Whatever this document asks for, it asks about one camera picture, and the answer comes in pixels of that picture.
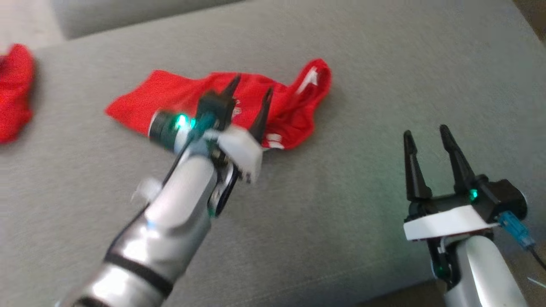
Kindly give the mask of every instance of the gray couch cushion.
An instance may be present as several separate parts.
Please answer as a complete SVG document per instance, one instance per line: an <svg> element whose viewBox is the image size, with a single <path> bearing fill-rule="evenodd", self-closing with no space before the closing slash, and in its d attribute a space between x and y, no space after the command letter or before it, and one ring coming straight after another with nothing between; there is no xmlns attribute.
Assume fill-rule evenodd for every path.
<svg viewBox="0 0 546 307"><path fill-rule="evenodd" d="M265 153L166 306L350 306L431 278L426 245L402 230L406 129L435 193L453 188L446 123L477 173L526 193L527 224L546 239L546 52L509 0L245 2L36 57L35 117L0 148L7 306L52 305L83 280L138 211L140 179L167 172L173 155L103 114L153 69L289 83L322 57L333 71L314 135Z"/></svg>
<svg viewBox="0 0 546 307"><path fill-rule="evenodd" d="M240 0L50 0L66 38Z"/></svg>

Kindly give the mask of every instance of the blue connector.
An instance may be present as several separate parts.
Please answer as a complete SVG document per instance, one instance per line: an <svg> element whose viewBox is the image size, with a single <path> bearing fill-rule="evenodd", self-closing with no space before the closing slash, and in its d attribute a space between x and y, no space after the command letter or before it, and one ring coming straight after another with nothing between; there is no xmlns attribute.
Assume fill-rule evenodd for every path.
<svg viewBox="0 0 546 307"><path fill-rule="evenodd" d="M535 240L529 236L527 227L511 211L501 213L498 223L518 241L518 244L524 250L528 250L535 245Z"/></svg>

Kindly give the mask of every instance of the sofa backrest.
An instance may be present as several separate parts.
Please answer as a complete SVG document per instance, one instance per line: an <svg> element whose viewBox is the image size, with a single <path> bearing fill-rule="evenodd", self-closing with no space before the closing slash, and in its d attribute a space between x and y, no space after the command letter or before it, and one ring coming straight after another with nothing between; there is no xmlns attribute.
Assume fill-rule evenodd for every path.
<svg viewBox="0 0 546 307"><path fill-rule="evenodd" d="M51 0L68 39L240 0Z"/></svg>

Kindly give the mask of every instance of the robotic arm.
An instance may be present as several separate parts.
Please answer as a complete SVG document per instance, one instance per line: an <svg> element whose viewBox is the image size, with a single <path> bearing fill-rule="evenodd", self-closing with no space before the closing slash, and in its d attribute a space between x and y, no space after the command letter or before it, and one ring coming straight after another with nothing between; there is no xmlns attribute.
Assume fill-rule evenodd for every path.
<svg viewBox="0 0 546 307"><path fill-rule="evenodd" d="M218 217L239 178L256 181L272 91L249 131L230 124L237 76L200 101L197 120L160 111L149 137L177 153L149 203L114 239L97 271L59 307L159 307Z"/></svg>
<svg viewBox="0 0 546 307"><path fill-rule="evenodd" d="M455 178L454 194L433 197L410 131L404 133L408 240L426 240L434 275L447 285L448 307L527 306L499 250L492 228L523 220L524 195L508 180L475 176L449 128L440 126Z"/></svg>

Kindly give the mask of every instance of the red garment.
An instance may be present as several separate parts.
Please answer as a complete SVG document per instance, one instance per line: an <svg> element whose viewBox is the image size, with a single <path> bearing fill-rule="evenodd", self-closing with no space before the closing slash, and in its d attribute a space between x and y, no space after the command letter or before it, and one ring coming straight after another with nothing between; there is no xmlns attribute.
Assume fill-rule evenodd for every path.
<svg viewBox="0 0 546 307"><path fill-rule="evenodd" d="M0 58L0 143L17 139L32 118L27 100L33 72L32 55L23 45L13 45Z"/></svg>
<svg viewBox="0 0 546 307"><path fill-rule="evenodd" d="M208 90L221 92L236 73L211 73L204 79L189 79L163 70L154 71L133 92L112 102L105 112L137 132L147 135L157 110L195 116L199 98ZM238 100L232 123L249 129L274 88L263 146L292 149L313 132L313 112L330 90L331 74L321 59L309 62L290 86L258 74L241 74L234 97Z"/></svg>

